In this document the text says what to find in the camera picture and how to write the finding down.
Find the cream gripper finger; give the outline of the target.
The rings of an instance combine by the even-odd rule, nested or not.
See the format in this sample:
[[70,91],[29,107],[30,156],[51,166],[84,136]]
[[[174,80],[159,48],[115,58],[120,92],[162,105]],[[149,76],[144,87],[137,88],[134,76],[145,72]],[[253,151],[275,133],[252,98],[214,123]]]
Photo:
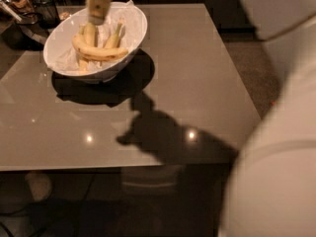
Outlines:
[[109,5],[107,3],[90,2],[87,5],[88,21],[94,25],[102,25],[107,17]]

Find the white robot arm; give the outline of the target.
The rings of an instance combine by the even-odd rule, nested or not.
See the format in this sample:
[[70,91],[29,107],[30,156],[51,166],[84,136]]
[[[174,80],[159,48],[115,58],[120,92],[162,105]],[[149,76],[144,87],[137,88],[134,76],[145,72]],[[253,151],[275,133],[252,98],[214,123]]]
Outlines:
[[282,82],[230,174],[218,237],[316,237],[316,0],[241,0]]

